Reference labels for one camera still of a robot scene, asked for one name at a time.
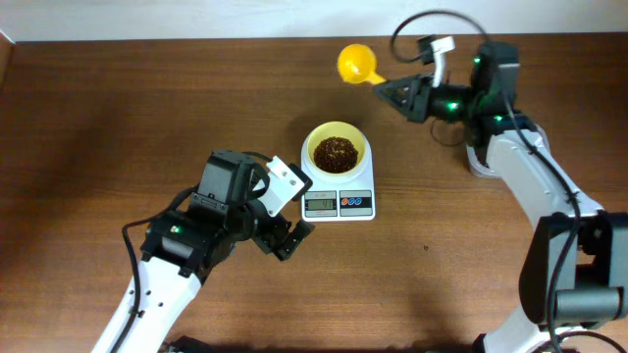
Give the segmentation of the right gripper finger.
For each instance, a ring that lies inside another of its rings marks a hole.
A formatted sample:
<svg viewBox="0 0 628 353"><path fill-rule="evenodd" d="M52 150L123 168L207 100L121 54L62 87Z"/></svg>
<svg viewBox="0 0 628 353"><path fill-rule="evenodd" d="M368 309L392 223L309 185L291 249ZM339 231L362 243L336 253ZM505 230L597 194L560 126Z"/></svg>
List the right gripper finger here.
<svg viewBox="0 0 628 353"><path fill-rule="evenodd" d="M399 79L388 80L373 86L373 92L380 96L406 96L414 94L415 85L420 82L420 76L406 76Z"/></svg>
<svg viewBox="0 0 628 353"><path fill-rule="evenodd" d="M417 98L417 91L409 87L403 88L378 88L375 87L373 92L383 102L390 105L396 111L406 118L414 118L414 101Z"/></svg>

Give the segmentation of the yellow plastic measuring scoop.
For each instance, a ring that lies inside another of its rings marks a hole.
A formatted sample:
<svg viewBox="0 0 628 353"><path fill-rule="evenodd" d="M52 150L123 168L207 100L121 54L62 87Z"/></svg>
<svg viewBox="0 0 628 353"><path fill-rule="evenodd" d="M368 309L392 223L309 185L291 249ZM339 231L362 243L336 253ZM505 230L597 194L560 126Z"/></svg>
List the yellow plastic measuring scoop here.
<svg viewBox="0 0 628 353"><path fill-rule="evenodd" d="M340 78L350 84L377 85L387 80L377 73L377 58L372 49L363 44L345 46L338 56Z"/></svg>

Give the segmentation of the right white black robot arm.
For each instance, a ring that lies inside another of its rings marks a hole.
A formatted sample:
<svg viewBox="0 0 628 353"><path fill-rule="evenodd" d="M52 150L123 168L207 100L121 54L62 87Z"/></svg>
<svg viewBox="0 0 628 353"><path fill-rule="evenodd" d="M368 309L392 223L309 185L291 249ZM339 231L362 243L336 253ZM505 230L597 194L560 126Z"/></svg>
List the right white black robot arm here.
<svg viewBox="0 0 628 353"><path fill-rule="evenodd" d="M480 334L475 352L541 352L570 336L593 336L627 316L627 215L582 192L547 148L542 131L514 110L517 47L480 45L467 86L445 83L445 53L432 48L431 75L374 86L413 123L463 123L471 158L481 154L529 219L534 235L519 278L519 307Z"/></svg>

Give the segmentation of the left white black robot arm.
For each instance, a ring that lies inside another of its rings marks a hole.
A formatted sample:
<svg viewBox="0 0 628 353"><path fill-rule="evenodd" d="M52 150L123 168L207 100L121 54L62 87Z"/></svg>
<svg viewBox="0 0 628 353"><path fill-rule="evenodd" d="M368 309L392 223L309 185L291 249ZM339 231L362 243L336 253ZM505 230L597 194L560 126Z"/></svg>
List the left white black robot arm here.
<svg viewBox="0 0 628 353"><path fill-rule="evenodd" d="M197 185L142 220L138 251L124 239L131 282L94 351L158 351L212 270L240 242L252 240L263 253L287 260L314 226L293 224L281 211L312 184L299 166L279 157L213 151Z"/></svg>

